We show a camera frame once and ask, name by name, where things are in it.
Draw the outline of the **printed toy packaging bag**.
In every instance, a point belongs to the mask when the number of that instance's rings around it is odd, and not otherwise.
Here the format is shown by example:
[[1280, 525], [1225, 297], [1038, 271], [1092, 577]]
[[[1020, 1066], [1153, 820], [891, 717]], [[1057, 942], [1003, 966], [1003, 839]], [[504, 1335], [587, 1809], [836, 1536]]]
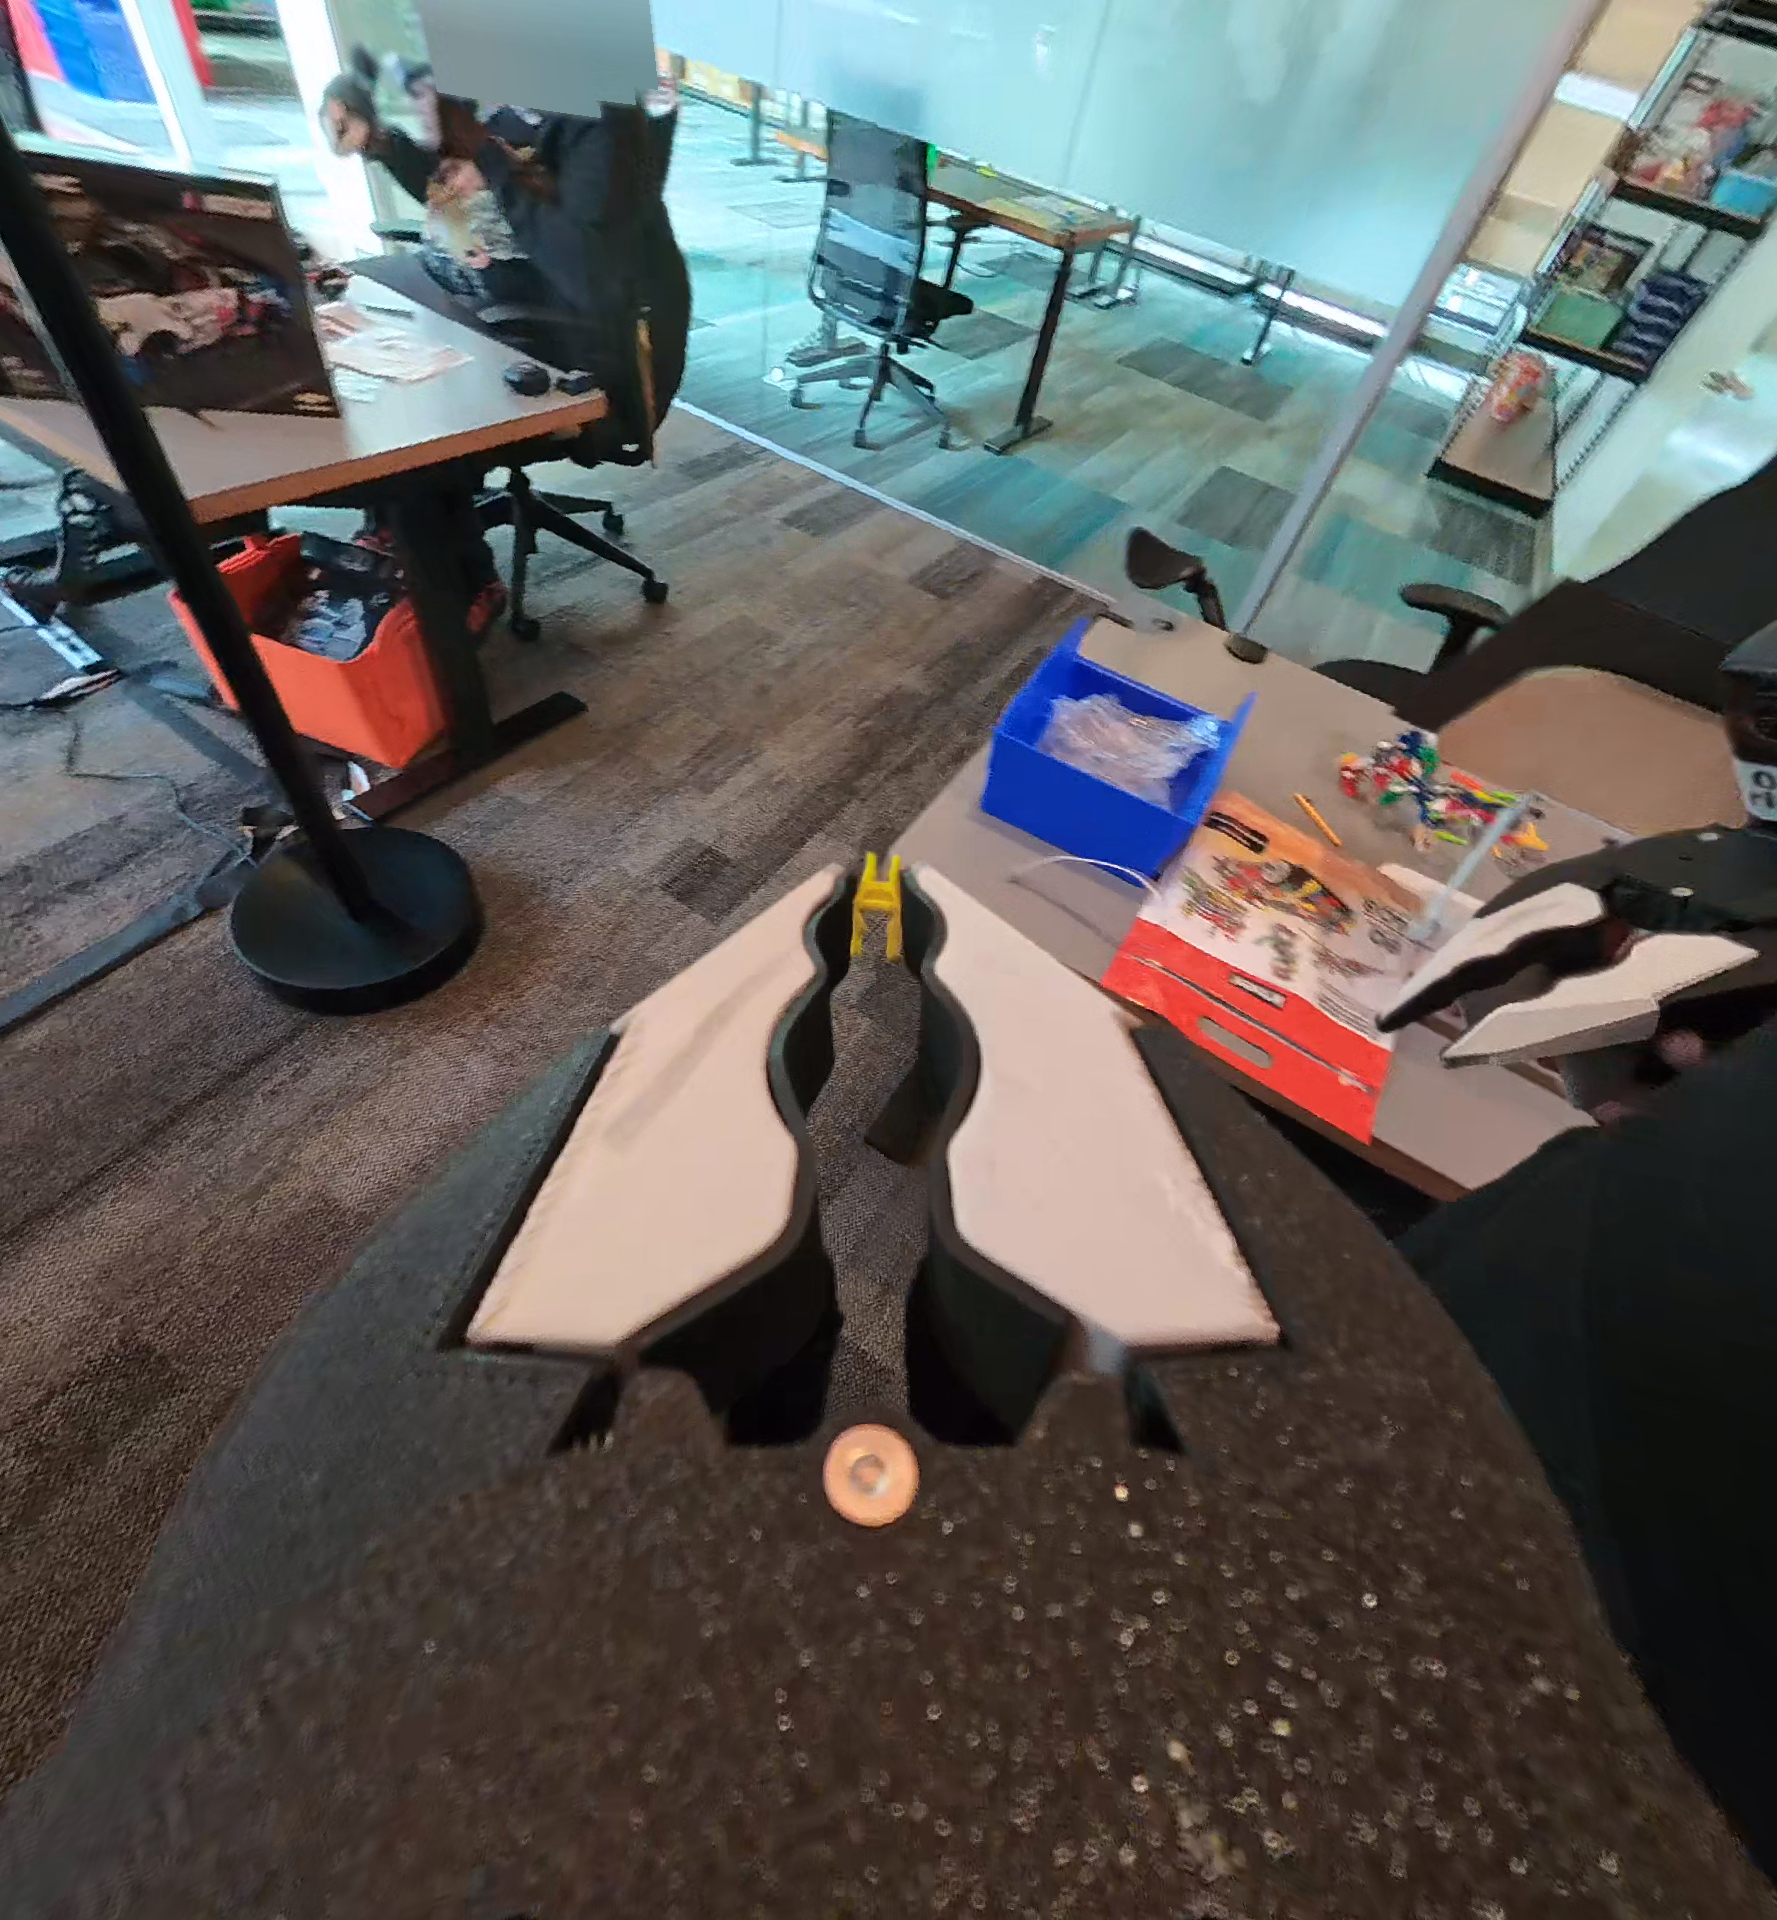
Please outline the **printed toy packaging bag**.
[[1289, 1107], [1372, 1143], [1394, 1060], [1379, 1019], [1438, 885], [1362, 863], [1226, 788], [1145, 896], [1102, 984]]

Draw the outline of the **black steel pillar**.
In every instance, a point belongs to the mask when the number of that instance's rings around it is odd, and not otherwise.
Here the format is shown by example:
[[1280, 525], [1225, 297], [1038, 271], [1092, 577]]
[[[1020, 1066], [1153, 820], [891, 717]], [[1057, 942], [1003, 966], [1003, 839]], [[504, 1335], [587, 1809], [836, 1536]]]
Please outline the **black steel pillar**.
[[425, 834], [347, 832], [337, 820], [321, 773], [302, 750], [2, 117], [0, 247], [299, 830], [299, 841], [274, 849], [236, 893], [236, 956], [271, 993], [317, 1013], [378, 1013], [432, 993], [478, 947], [485, 917], [473, 873], [454, 851]]

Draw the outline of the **colourful construction toy model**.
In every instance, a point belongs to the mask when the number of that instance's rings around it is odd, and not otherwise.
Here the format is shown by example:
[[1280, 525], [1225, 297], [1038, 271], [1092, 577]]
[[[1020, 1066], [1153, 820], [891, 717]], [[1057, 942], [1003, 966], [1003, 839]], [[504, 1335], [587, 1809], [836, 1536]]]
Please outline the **colourful construction toy model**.
[[1548, 855], [1546, 804], [1488, 782], [1444, 756], [1440, 740], [1405, 729], [1334, 760], [1334, 785], [1351, 804], [1405, 832], [1421, 852], [1483, 851], [1506, 870]]

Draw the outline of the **metal shelving rack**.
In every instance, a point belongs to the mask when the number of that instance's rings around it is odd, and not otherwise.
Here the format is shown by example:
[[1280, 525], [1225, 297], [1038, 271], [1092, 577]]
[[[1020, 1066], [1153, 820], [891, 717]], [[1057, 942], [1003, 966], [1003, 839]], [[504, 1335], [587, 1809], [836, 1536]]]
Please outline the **metal shelving rack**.
[[1518, 243], [1488, 353], [1429, 477], [1530, 520], [1567, 486], [1777, 227], [1777, 3], [1662, 5], [1669, 41], [1552, 201], [1511, 185]]

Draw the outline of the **brown office desk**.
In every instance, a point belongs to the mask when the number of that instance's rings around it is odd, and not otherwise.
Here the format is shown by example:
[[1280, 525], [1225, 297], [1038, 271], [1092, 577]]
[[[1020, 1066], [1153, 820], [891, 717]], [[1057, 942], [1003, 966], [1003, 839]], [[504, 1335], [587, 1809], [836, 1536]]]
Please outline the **brown office desk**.
[[343, 400], [337, 419], [204, 412], [148, 407], [145, 417], [195, 522], [224, 536], [289, 507], [378, 507], [397, 541], [407, 583], [432, 655], [442, 736], [401, 771], [354, 798], [356, 816], [386, 823], [413, 804], [493, 767], [587, 704], [553, 692], [526, 709], [493, 709], [461, 581], [460, 496], [493, 468], [539, 454], [608, 412], [603, 392], [549, 386], [514, 394], [505, 369], [521, 353], [415, 306], [400, 328], [424, 348], [460, 354], [418, 382], [380, 382], [380, 395]]

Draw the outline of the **pink printed papers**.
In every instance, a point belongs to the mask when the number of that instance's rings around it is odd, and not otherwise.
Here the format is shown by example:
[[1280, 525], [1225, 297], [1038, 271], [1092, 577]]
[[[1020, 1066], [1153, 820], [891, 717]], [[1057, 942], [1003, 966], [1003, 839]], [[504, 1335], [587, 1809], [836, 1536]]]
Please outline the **pink printed papers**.
[[469, 362], [469, 353], [461, 348], [449, 348], [413, 328], [391, 324], [407, 316], [348, 300], [319, 305], [315, 324], [327, 365], [369, 380], [418, 385]]

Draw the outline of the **clear plastic wrap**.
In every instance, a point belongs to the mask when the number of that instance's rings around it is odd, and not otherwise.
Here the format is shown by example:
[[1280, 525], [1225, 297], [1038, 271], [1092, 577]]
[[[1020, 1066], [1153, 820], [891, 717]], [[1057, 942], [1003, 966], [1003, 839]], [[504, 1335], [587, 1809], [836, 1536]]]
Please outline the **clear plastic wrap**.
[[1221, 745], [1221, 720], [1203, 713], [1155, 715], [1111, 694], [1050, 704], [1038, 750], [1156, 801]]

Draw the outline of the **black mesh office chair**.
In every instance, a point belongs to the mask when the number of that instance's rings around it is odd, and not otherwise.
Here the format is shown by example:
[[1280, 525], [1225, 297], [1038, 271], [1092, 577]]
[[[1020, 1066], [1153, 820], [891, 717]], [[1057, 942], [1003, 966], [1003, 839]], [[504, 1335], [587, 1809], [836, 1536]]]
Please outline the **black mesh office chair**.
[[930, 145], [846, 112], [826, 121], [824, 205], [814, 238], [807, 296], [830, 324], [851, 324], [863, 346], [790, 375], [790, 404], [806, 409], [814, 385], [869, 378], [853, 444], [869, 444], [869, 417], [889, 390], [903, 392], [953, 446], [948, 410], [933, 382], [907, 365], [936, 331], [970, 316], [973, 302], [953, 281], [924, 276]]

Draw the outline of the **white and blue document stand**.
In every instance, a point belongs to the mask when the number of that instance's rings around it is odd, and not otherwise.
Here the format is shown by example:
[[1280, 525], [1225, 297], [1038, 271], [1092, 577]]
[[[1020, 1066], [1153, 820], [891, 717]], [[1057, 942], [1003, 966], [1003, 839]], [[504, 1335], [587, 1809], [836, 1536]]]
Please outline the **white and blue document stand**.
[[1447, 723], [1440, 747], [1497, 787], [1635, 838], [1743, 825], [1720, 715], [1600, 670], [1528, 674]]

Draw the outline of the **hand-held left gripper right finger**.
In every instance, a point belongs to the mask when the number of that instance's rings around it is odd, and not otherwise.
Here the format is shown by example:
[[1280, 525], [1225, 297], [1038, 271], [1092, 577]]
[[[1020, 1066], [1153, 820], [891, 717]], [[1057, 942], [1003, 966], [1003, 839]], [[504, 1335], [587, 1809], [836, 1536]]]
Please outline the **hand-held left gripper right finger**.
[[981, 1260], [1130, 1353], [1274, 1346], [1280, 1325], [1135, 1046], [1133, 1019], [936, 866], [931, 977], [973, 1075], [947, 1143]]

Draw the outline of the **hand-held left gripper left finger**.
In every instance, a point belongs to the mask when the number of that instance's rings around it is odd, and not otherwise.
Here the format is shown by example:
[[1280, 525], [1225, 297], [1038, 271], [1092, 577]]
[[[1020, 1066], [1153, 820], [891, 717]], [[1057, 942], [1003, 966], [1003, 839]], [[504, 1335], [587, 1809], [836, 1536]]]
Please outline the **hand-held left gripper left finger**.
[[781, 1239], [799, 1149], [769, 1049], [816, 980], [811, 924], [841, 879], [819, 867], [614, 1023], [467, 1346], [619, 1355]]

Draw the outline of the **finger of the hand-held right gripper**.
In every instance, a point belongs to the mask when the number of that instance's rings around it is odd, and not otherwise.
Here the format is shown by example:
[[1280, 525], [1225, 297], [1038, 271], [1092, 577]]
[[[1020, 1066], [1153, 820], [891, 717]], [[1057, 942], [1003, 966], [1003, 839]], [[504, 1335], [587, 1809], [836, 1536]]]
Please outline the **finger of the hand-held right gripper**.
[[1619, 958], [1554, 977], [1534, 996], [1495, 1006], [1442, 1064], [1515, 1066], [1554, 1060], [1612, 1044], [1650, 1040], [1669, 996], [1704, 987], [1756, 958], [1754, 951], [1701, 933], [1647, 933]]
[[1375, 1027], [1393, 1036], [1469, 996], [1497, 990], [1530, 968], [1590, 971], [1619, 958], [1635, 924], [1582, 883], [1558, 883], [1469, 921], [1405, 983]]

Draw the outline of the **narrow wooden desk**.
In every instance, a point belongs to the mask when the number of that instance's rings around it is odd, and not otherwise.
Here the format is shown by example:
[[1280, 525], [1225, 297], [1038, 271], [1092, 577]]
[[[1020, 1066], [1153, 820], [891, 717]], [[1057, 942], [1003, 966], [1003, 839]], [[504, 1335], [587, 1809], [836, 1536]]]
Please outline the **narrow wooden desk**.
[[[806, 135], [795, 135], [795, 145], [802, 148], [803, 157], [822, 161], [824, 205], [826, 131], [819, 142], [813, 142]], [[1102, 205], [1090, 205], [1057, 189], [1022, 182], [1020, 179], [1007, 177], [997, 167], [987, 167], [956, 157], [948, 150], [938, 150], [931, 145], [930, 164], [930, 226], [923, 263], [926, 278], [936, 282], [953, 281], [953, 284], [959, 286], [956, 276], [966, 243], [985, 231], [1001, 231], [1010, 238], [1018, 238], [1020, 243], [1050, 253], [1057, 262], [1046, 313], [1034, 336], [1034, 358], [1020, 398], [1017, 402], [1017, 417], [987, 444], [989, 451], [1003, 454], [1018, 448], [1020, 444], [1029, 444], [1034, 438], [1049, 429], [1049, 420], [1038, 410], [1040, 395], [1043, 390], [1057, 330], [1068, 306], [1078, 257], [1084, 253], [1105, 253], [1113, 243], [1130, 247], [1137, 223]], [[865, 342], [851, 324], [830, 324], [821, 316], [819, 310], [816, 315], [821, 318], [821, 334], [816, 336], [816, 342], [811, 344], [811, 360], [806, 363], [802, 363], [799, 360], [787, 360], [774, 375], [774, 382], [787, 390], [789, 404], [790, 375], [795, 369], [813, 368], [853, 348], [860, 348]], [[926, 348], [936, 344], [938, 334], [951, 324], [944, 324], [936, 331], [933, 342]], [[813, 386], [807, 386], [806, 392], [807, 407], [795, 407], [797, 410], [813, 409], [811, 390]], [[867, 395], [869, 378], [860, 377], [851, 386], [841, 390], [863, 390]]]

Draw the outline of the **dark printed poster board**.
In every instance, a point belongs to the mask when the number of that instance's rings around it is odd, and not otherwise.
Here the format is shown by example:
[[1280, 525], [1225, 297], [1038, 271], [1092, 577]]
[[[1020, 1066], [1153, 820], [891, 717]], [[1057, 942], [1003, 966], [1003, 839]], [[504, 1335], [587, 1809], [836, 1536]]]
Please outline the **dark printed poster board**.
[[[143, 404], [338, 419], [305, 256], [273, 180], [42, 147], [21, 160]], [[2, 247], [0, 398], [71, 400]]]

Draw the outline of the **blue storage bin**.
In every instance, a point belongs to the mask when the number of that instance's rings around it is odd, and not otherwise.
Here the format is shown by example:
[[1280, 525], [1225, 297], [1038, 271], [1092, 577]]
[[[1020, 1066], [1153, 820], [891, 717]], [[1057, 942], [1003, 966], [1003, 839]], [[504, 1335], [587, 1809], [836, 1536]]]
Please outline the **blue storage bin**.
[[[1090, 660], [1084, 651], [1088, 627], [1088, 620], [1075, 623], [1003, 709], [990, 740], [981, 804], [989, 816], [1062, 855], [1155, 881], [1205, 823], [1252, 717], [1254, 695], [1231, 715], [1194, 709]], [[1211, 715], [1223, 727], [1221, 745], [1194, 761], [1159, 801], [1095, 781], [1038, 750], [1050, 704], [1092, 694], [1111, 694], [1126, 705], [1155, 715]]]

